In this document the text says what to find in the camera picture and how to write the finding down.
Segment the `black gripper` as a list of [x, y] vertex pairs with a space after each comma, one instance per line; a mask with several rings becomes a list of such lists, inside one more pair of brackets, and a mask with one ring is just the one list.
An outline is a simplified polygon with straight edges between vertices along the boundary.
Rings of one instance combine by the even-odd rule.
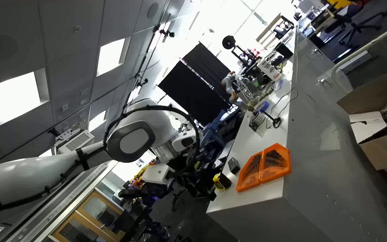
[[180, 171], [179, 183], [193, 197], [207, 201], [216, 198], [212, 191], [210, 173], [203, 169], [201, 163], [188, 156], [185, 166]]

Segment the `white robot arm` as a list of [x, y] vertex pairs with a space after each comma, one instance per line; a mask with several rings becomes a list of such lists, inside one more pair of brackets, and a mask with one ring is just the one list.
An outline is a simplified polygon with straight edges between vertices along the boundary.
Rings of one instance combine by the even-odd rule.
[[196, 120], [171, 105], [142, 99], [132, 103], [111, 121], [101, 142], [75, 151], [0, 163], [0, 212], [40, 199], [75, 171], [87, 171], [105, 162], [132, 163], [152, 151], [160, 163], [169, 163], [187, 151], [200, 151], [201, 132]]

